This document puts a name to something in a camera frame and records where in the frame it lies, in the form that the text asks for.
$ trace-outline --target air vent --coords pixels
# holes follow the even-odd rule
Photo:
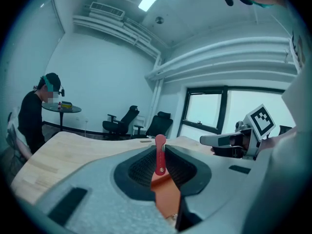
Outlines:
[[[92,4],[90,5],[90,10],[95,13],[115,18],[119,21],[122,20],[125,15],[125,12],[123,10],[119,10],[117,8],[99,2],[92,2]]]

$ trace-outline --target black pad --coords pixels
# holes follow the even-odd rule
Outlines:
[[[84,188],[73,188],[49,213],[48,217],[64,226],[87,194]]]

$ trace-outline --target window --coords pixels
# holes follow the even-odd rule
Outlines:
[[[215,135],[215,134],[195,127],[190,127],[188,125],[182,125],[181,127],[180,136],[186,136],[199,142],[200,137],[202,137],[203,135]]]
[[[255,87],[189,88],[178,136],[199,141],[203,135],[228,134],[246,114],[264,104],[276,127],[270,133],[278,136],[280,125],[294,127],[294,120],[281,95],[283,90]]]
[[[263,104],[271,115],[276,127],[270,136],[278,136],[280,125],[294,127],[292,115],[282,100],[281,94],[260,91],[230,90],[228,94],[227,110],[222,133],[235,131],[235,124],[243,120],[249,112]]]
[[[227,96],[227,87],[189,88],[178,136],[186,136],[185,133],[190,133],[191,128],[203,130],[207,132],[207,135],[221,134]]]
[[[185,120],[215,127],[218,123],[221,95],[190,95]]]

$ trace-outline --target wooden desk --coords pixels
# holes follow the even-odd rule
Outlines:
[[[17,196],[34,204],[53,185],[88,162],[155,144],[154,140],[147,143],[140,140],[146,139],[105,141],[59,132],[27,161],[11,188]],[[211,147],[187,137],[168,140],[167,144],[211,153]]]

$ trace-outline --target chair armrest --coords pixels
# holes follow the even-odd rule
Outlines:
[[[134,127],[137,127],[137,134],[140,134],[141,128],[143,128],[142,126],[139,125],[134,125]]]
[[[109,114],[108,114],[108,116],[110,116],[110,117],[111,117],[111,122],[113,122],[113,121],[114,121],[114,118],[116,118],[116,116],[115,116],[115,115],[109,115]]]
[[[122,123],[122,124],[123,124],[123,122],[122,122],[122,121],[120,121],[120,120],[116,120],[116,119],[114,119],[114,120],[113,120],[113,122],[117,122],[117,123]]]

